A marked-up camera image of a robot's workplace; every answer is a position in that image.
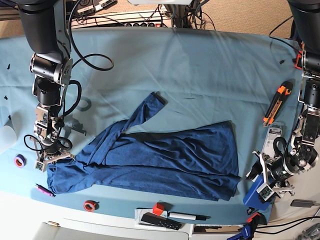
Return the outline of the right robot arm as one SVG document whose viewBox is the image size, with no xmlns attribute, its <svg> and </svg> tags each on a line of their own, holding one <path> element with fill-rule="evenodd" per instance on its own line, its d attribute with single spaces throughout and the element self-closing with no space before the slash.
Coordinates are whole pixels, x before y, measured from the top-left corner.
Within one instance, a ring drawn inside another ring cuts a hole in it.
<svg viewBox="0 0 320 240">
<path fill-rule="evenodd" d="M 37 98 L 36 119 L 31 138 L 37 154 L 35 169 L 45 172 L 48 164 L 73 158 L 72 142 L 61 136 L 64 118 L 81 100 L 82 87 L 71 79 L 76 63 L 71 58 L 75 51 L 80 61 L 89 67 L 106 72 L 114 67 L 98 67 L 87 60 L 75 45 L 72 20 L 80 5 L 77 0 L 66 17 L 64 0 L 19 0 L 17 8 L 23 30 L 33 55 L 29 70 L 35 75 L 32 94 Z"/>
</svg>

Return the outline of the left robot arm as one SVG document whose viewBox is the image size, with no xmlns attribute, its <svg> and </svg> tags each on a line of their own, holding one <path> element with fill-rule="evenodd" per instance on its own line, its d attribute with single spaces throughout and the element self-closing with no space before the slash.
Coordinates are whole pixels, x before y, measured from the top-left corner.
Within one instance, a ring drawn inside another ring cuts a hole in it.
<svg viewBox="0 0 320 240">
<path fill-rule="evenodd" d="M 243 199 L 248 207 L 264 209 L 274 198 L 294 193 L 288 179 L 310 171 L 320 161 L 315 150 L 320 136 L 320 2 L 290 0 L 288 5 L 299 39 L 296 68 L 302 70 L 298 102 L 302 103 L 297 126 L 290 140 L 278 136 L 272 140 L 274 156 L 254 151 L 257 161 L 246 175 L 253 184 Z"/>
</svg>

